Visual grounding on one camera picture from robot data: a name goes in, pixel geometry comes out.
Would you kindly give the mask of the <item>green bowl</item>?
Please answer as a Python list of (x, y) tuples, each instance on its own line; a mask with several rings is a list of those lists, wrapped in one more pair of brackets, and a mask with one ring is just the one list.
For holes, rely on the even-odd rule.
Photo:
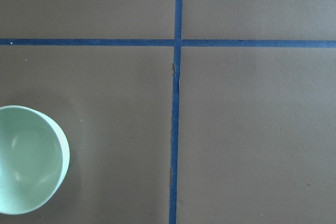
[(69, 163), (68, 140), (52, 118), (24, 106), (1, 107), (2, 214), (25, 214), (44, 205)]

